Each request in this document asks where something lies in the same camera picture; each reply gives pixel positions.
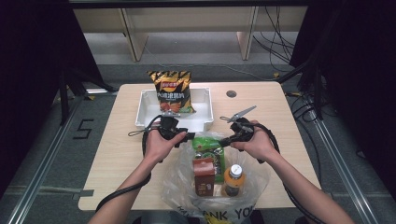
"bottle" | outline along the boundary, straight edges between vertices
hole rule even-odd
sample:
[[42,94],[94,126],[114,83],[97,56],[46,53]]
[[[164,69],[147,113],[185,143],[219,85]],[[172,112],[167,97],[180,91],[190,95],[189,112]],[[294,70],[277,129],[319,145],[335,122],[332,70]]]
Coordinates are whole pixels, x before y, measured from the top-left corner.
[[245,174],[243,173],[242,167],[238,164],[234,164],[228,167],[224,172],[224,184],[222,188],[222,195],[234,197],[239,194],[240,189],[244,185]]

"hand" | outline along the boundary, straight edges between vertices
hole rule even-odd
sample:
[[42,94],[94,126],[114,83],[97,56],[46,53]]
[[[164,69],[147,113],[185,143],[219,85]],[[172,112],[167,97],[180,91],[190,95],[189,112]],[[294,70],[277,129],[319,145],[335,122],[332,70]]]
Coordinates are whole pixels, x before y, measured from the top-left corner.
[[146,141],[145,159],[153,160],[155,163],[162,161],[169,155],[175,144],[183,140],[186,134],[185,132],[179,133],[171,140],[166,140],[160,135],[158,130],[151,130]]
[[276,152],[268,134],[259,127],[254,127],[253,137],[248,142],[233,142],[231,147],[245,150],[250,156],[266,161],[268,155]]

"person's left hand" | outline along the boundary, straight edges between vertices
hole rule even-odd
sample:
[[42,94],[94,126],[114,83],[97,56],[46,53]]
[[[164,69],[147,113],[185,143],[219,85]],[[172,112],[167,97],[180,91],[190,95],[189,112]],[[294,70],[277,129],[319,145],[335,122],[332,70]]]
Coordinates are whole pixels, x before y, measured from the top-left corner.
[[187,133],[179,133],[171,140],[164,139],[158,130],[151,130],[148,133],[148,139],[146,142],[146,155],[145,158],[159,162],[165,159],[171,149],[183,140]]

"green package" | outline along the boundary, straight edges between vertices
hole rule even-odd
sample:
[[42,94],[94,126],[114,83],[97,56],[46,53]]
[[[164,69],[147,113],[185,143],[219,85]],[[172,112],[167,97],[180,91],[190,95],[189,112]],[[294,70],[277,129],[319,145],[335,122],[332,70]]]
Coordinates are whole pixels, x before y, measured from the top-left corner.
[[223,183],[225,171],[224,148],[220,146],[219,140],[213,137],[195,137],[192,140],[192,147],[195,150],[195,159],[213,159],[215,183]]

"white tray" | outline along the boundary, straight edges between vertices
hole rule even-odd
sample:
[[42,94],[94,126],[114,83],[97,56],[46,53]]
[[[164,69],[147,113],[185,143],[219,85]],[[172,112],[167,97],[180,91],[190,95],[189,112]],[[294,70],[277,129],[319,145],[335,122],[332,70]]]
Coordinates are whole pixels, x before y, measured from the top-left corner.
[[[180,113],[178,128],[187,128],[189,133],[208,131],[213,124],[212,101],[209,88],[190,89],[191,104],[195,113]],[[152,119],[161,115],[155,90],[144,90],[140,95],[135,125],[139,130],[145,129]]]

